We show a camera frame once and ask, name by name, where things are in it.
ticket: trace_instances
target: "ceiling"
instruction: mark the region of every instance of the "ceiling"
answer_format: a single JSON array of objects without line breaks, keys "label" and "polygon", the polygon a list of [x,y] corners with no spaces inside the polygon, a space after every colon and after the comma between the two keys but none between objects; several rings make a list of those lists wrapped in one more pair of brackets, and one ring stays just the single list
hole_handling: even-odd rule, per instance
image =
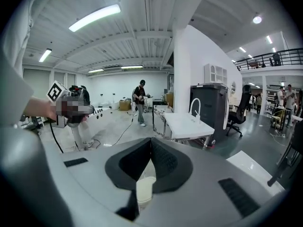
[{"label": "ceiling", "polygon": [[[303,76],[266,76],[267,86],[279,86],[281,84],[281,81],[285,82],[285,86],[291,84],[293,88],[303,89]],[[262,88],[262,77],[243,78],[243,85],[246,85],[250,82]]]},{"label": "ceiling", "polygon": [[[76,32],[68,29],[77,19],[112,4],[119,4],[121,13]],[[252,23],[256,13],[263,17],[258,25]],[[247,46],[251,54],[267,50],[268,34],[280,48],[279,32],[290,21],[280,21],[285,14],[276,0],[36,0],[32,16],[23,64],[85,74],[122,65],[173,69],[167,64],[173,52],[173,23],[196,27],[238,60],[243,54],[233,50],[239,45]],[[39,63],[46,48],[52,53]]]},{"label": "ceiling", "polygon": [[[260,24],[252,22],[256,15],[262,17]],[[278,0],[202,0],[192,20],[189,24],[211,38],[224,52],[249,44],[251,55],[268,51],[263,45],[267,35],[278,38],[280,31],[294,27]],[[279,41],[277,47],[284,49],[282,45]]]},{"label": "ceiling", "polygon": [[229,56],[231,60],[240,61],[243,59],[249,59],[248,55],[250,54],[252,57],[257,55],[262,55],[266,53],[271,53],[272,48],[274,47],[276,51],[285,50],[284,43],[283,43],[283,34],[282,32],[274,33],[269,35],[272,44],[269,43],[266,37],[262,37],[258,40],[250,42],[242,46],[246,53],[244,53],[239,48],[227,52],[226,54]]}]

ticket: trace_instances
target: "black railing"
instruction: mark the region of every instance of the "black railing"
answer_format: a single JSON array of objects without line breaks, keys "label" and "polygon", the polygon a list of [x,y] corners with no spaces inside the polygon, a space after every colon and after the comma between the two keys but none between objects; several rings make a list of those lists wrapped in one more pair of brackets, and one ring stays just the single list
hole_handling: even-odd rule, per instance
[{"label": "black railing", "polygon": [[234,64],[240,71],[269,66],[303,65],[303,48],[258,55]]}]

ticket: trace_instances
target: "faucet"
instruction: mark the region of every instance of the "faucet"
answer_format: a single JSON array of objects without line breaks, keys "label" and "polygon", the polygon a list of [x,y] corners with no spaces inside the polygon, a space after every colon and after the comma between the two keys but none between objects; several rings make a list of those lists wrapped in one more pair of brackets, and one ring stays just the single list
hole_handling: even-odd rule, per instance
[{"label": "faucet", "polygon": [[194,104],[194,101],[198,100],[199,101],[199,112],[197,113],[197,111],[195,110],[196,112],[196,122],[200,123],[200,110],[201,110],[201,101],[199,98],[195,98],[192,102],[191,102],[191,105],[190,105],[190,110],[189,110],[189,114],[191,115],[191,111],[193,109],[193,104]]}]

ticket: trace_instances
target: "wall-mounted shelf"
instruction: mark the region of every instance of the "wall-mounted shelf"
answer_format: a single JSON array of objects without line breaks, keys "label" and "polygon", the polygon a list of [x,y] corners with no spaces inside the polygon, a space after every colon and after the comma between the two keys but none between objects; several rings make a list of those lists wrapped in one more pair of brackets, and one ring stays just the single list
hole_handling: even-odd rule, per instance
[{"label": "wall-mounted shelf", "polygon": [[207,64],[204,66],[204,80],[205,83],[216,82],[227,85],[227,70],[219,66]]}]

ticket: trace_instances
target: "man in black shirt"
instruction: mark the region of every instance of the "man in black shirt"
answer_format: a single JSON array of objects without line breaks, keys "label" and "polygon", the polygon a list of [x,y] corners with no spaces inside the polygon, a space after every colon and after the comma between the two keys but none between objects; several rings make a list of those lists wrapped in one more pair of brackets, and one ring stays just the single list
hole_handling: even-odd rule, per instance
[{"label": "man in black shirt", "polygon": [[144,119],[143,119],[143,107],[144,107],[144,96],[145,96],[145,91],[144,91],[144,85],[145,81],[141,80],[140,85],[136,87],[134,90],[134,97],[135,97],[135,102],[138,108],[138,122],[141,126],[145,126]]}]

